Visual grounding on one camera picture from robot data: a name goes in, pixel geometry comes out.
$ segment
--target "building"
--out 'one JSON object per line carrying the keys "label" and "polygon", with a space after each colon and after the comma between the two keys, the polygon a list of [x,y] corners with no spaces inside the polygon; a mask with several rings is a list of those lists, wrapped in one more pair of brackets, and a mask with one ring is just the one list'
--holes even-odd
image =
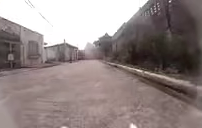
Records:
{"label": "building", "polygon": [[76,61],[78,60],[78,48],[68,43],[57,44],[45,48],[47,61]]}
{"label": "building", "polygon": [[43,35],[0,17],[0,69],[41,64],[42,54]]}
{"label": "building", "polygon": [[148,0],[113,36],[113,51],[120,51],[130,40],[161,33],[176,34],[186,40],[191,52],[198,49],[193,15],[182,0]]}

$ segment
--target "wall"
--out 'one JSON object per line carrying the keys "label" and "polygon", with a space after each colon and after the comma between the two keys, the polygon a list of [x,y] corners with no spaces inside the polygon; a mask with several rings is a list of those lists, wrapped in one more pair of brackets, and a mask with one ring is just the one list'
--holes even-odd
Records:
{"label": "wall", "polygon": [[48,61],[75,61],[78,59],[78,48],[67,43],[62,43],[45,48]]}
{"label": "wall", "polygon": [[45,48],[45,54],[46,54],[46,60],[47,61],[58,61],[58,47],[52,46],[52,47],[46,47]]}
{"label": "wall", "polygon": [[[21,61],[22,66],[37,65],[43,62],[43,35],[29,30],[25,27],[21,27]],[[38,43],[38,55],[30,56],[29,53],[29,41]]]}
{"label": "wall", "polygon": [[0,30],[20,36],[21,26],[0,17]]}

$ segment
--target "sky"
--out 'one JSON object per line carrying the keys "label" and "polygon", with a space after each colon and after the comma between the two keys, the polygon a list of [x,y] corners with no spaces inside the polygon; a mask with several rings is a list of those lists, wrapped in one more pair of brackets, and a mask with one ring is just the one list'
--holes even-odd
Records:
{"label": "sky", "polygon": [[[0,0],[0,16],[44,35],[48,45],[84,49],[105,33],[113,35],[147,0]],[[50,22],[46,22],[39,13]]]}

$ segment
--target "street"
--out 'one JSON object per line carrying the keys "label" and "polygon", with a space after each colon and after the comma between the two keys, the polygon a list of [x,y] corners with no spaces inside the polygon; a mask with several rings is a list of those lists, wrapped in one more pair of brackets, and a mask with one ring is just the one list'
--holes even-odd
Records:
{"label": "street", "polygon": [[202,111],[100,61],[0,77],[0,128],[202,128]]}

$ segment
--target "curb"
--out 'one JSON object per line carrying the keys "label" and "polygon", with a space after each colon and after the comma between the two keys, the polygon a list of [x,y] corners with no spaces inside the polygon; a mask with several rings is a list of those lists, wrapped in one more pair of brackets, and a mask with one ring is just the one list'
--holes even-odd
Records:
{"label": "curb", "polygon": [[145,78],[149,81],[159,83],[160,85],[163,85],[164,87],[171,90],[172,93],[176,92],[178,94],[182,94],[185,96],[182,96],[182,100],[185,100],[186,102],[189,102],[198,109],[202,110],[202,86],[194,85],[189,81],[179,80],[168,76],[147,72],[144,70],[127,67],[120,64],[110,63],[106,61],[103,62],[110,66],[125,70],[129,73]]}
{"label": "curb", "polygon": [[10,74],[0,73],[0,77],[9,76],[9,75],[15,75],[15,74],[20,74],[20,73],[34,71],[34,70],[39,70],[39,69],[44,69],[44,68],[50,68],[50,67],[54,67],[54,66],[58,66],[58,65],[60,65],[60,64],[47,65],[47,66],[38,67],[38,68],[28,67],[29,70],[26,70],[26,71],[14,72],[14,73],[10,73]]}
{"label": "curb", "polygon": [[189,81],[178,80],[178,79],[170,78],[167,76],[147,72],[144,70],[127,67],[127,66],[120,65],[120,64],[115,64],[115,63],[110,63],[110,62],[104,62],[104,63],[106,63],[110,66],[113,66],[113,67],[117,67],[117,68],[126,70],[130,73],[133,73],[133,74],[143,77],[145,79],[151,80],[153,82],[162,84],[165,87],[171,88],[179,93],[183,93],[191,98],[193,98],[197,95],[197,87],[195,85],[191,84]]}

